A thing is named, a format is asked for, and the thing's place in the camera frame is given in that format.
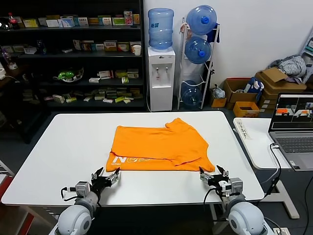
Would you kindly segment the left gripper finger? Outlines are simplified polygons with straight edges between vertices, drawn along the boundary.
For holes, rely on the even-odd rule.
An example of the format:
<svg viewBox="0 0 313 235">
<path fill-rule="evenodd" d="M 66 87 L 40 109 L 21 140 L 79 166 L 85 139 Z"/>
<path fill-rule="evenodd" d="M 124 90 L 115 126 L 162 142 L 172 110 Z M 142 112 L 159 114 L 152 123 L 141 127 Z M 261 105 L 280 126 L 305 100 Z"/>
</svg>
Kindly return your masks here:
<svg viewBox="0 0 313 235">
<path fill-rule="evenodd" d="M 118 179 L 119 179 L 119 172 L 120 172 L 120 168 L 118 168 L 113 174 L 111 174 L 108 177 L 108 180 L 110 181 L 111 185 L 114 185 Z"/>
<path fill-rule="evenodd" d="M 100 181 L 103 177 L 101 176 L 101 173 L 103 171 L 103 167 L 98 169 L 95 173 L 91 174 L 91 181 Z"/>
</svg>

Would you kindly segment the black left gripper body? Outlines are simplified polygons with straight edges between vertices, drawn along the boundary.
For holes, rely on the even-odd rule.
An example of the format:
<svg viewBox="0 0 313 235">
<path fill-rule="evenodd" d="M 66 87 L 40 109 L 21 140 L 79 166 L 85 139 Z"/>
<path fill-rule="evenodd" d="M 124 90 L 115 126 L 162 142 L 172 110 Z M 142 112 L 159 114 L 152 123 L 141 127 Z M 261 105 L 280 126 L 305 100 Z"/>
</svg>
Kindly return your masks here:
<svg viewBox="0 0 313 235">
<path fill-rule="evenodd" d="M 94 193 L 101 194 L 105 188 L 111 187 L 111 186 L 112 186 L 111 177 L 99 176 L 98 178 L 91 180 L 90 190 L 93 191 Z"/>
</svg>

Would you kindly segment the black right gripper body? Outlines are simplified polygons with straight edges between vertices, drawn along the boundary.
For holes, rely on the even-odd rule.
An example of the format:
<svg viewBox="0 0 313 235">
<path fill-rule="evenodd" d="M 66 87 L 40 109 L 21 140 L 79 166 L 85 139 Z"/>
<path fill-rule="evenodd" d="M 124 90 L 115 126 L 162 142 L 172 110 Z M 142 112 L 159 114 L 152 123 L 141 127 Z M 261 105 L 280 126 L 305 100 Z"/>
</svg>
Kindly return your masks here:
<svg viewBox="0 0 313 235">
<path fill-rule="evenodd" d="M 218 195 L 226 195 L 227 192 L 230 192 L 230 182 L 229 180 L 218 181 L 216 175 L 211 175 L 213 176 L 213 180 L 210 181 L 208 185 L 212 186 L 212 188 L 208 192 L 215 190 Z"/>
</svg>

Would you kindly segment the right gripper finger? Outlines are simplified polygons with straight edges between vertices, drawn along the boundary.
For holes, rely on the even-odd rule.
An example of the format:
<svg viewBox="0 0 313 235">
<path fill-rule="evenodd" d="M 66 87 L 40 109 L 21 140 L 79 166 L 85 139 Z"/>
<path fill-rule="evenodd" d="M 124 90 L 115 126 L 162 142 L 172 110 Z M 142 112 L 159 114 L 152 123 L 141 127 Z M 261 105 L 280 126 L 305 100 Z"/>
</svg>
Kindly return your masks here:
<svg viewBox="0 0 313 235">
<path fill-rule="evenodd" d="M 217 174 L 217 180 L 218 181 L 228 181 L 229 180 L 229 172 L 226 171 L 223 167 L 216 165 L 218 171 L 220 172 L 220 174 Z"/>
<path fill-rule="evenodd" d="M 205 183 L 209 183 L 210 181 L 213 180 L 213 176 L 211 176 L 209 173 L 205 173 L 205 171 L 199 167 L 200 170 L 200 179 L 205 182 Z"/>
</svg>

